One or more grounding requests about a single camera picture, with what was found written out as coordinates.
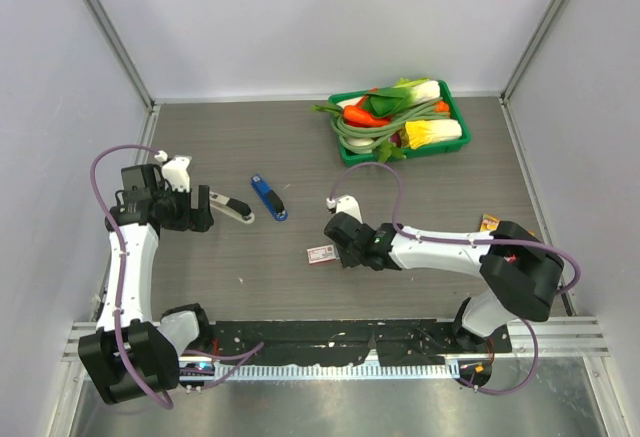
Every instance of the wood grain surface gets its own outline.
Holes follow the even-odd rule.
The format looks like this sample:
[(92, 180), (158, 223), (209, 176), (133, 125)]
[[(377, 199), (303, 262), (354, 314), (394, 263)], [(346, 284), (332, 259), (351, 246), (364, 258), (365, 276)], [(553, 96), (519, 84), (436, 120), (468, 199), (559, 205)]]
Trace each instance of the wood grain surface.
[[(461, 98), (472, 133), (460, 152), (395, 162), (405, 183), (400, 220), (413, 227), (477, 230), (484, 212), (538, 232), (513, 145), (496, 98)], [(325, 198), (346, 170), (327, 117), (312, 102), (162, 106), (154, 147), (191, 155), (192, 186), (248, 203), (256, 221), (243, 225), (214, 210), (205, 234), (169, 232), (153, 268), (152, 307), (198, 302), (212, 320), (453, 317), (480, 279), (438, 270), (374, 272), (339, 263), (309, 265), (306, 249), (330, 243), (322, 230)], [(260, 173), (289, 218), (276, 222), (250, 186)], [(360, 202), (372, 227), (389, 221), (396, 199), (382, 169), (356, 171), (344, 193)], [(555, 315), (563, 315), (559, 299)]]

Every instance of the white wall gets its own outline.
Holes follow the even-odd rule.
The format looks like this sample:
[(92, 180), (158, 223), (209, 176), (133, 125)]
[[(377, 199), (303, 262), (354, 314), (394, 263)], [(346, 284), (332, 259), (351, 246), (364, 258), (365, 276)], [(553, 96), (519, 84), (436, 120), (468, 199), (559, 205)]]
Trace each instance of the white wall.
[(640, 0), (570, 0), (513, 98), (558, 245), (640, 408)]
[[(82, 0), (0, 0), (0, 23), (0, 434), (33, 437), (107, 262), (89, 165), (145, 113)], [(131, 159), (103, 164), (109, 195)]]
[(549, 0), (102, 0), (159, 98), (501, 91)]

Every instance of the white label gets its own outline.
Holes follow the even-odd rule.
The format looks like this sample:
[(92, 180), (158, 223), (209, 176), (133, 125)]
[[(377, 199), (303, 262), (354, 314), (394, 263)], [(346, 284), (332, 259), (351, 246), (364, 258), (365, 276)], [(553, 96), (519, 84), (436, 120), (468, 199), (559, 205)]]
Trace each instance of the white label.
[(319, 264), (320, 262), (329, 262), (336, 260), (336, 251), (333, 245), (323, 245), (322, 247), (314, 247), (307, 249), (310, 264)]

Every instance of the green plastic tray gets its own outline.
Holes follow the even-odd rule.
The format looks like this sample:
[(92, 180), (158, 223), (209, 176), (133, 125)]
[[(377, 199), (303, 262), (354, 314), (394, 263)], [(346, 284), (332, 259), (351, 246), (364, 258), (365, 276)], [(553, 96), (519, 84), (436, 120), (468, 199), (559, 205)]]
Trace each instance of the green plastic tray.
[[(451, 92), (449, 91), (449, 87), (446, 82), (439, 80), (438, 84), (440, 84), (440, 95), (442, 96), (442, 100), (444, 100), (449, 107), (451, 108), (451, 118), (460, 122), (460, 127), (462, 127), (462, 137), (458, 140), (451, 140), (449, 142), (438, 142), (437, 144), (428, 144), (420, 147), (416, 150), (411, 149), (402, 149), (404, 155), (407, 156), (407, 159), (413, 159), (415, 157), (424, 157), (425, 155), (435, 155), (435, 154), (444, 154), (446, 152), (456, 152), (460, 150), (464, 145), (467, 145), (471, 142), (471, 133), (467, 128), (467, 124), (464, 122), (462, 118), (462, 114), (460, 114), (460, 110), (456, 105), (455, 100), (451, 97)], [(349, 92), (347, 94), (335, 94), (329, 97), (329, 102), (332, 104), (337, 104), (338, 102), (342, 102), (343, 100), (353, 99), (354, 97), (360, 97), (367, 92), (366, 90), (361, 90), (360, 92)], [(376, 156), (373, 153), (370, 154), (354, 154), (350, 150), (344, 148), (344, 146), (338, 141), (338, 145), (340, 146), (340, 155), (342, 156), (342, 160), (347, 164), (348, 167), (352, 165), (360, 164), (362, 162), (372, 162), (376, 160)], [(389, 161), (399, 160), (391, 157)]]

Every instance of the glossy gray floor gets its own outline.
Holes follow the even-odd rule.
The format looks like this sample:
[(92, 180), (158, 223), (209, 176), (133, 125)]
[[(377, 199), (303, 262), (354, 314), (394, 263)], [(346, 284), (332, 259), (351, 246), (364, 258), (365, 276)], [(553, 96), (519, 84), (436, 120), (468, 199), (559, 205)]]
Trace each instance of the glossy gray floor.
[[(513, 386), (529, 365), (496, 362), (492, 385)], [(73, 436), (606, 435), (581, 359), (542, 359), (537, 377), (504, 397), (475, 394), (450, 380), (224, 384), (201, 395), (175, 392), (172, 411), (148, 400), (106, 408), (95, 395), (85, 384)], [(144, 409), (150, 410), (135, 413)]]
[[(473, 140), (462, 151), (393, 163), (406, 186), (401, 221), (451, 232), (477, 230), (484, 212), (538, 231), (496, 98), (457, 99)], [(155, 317), (199, 302), (212, 320), (453, 317), (483, 281), (437, 270), (342, 270), (310, 266), (306, 249), (329, 243), (322, 230), (333, 183), (346, 170), (327, 116), (310, 102), (165, 105), (154, 146), (191, 155), (192, 184), (247, 202), (243, 225), (214, 212), (206, 234), (163, 232), (153, 269)], [(249, 185), (260, 173), (289, 211), (276, 222)], [(389, 221), (395, 182), (381, 169), (352, 174), (341, 189), (373, 227)], [(554, 315), (563, 315), (556, 302)]]

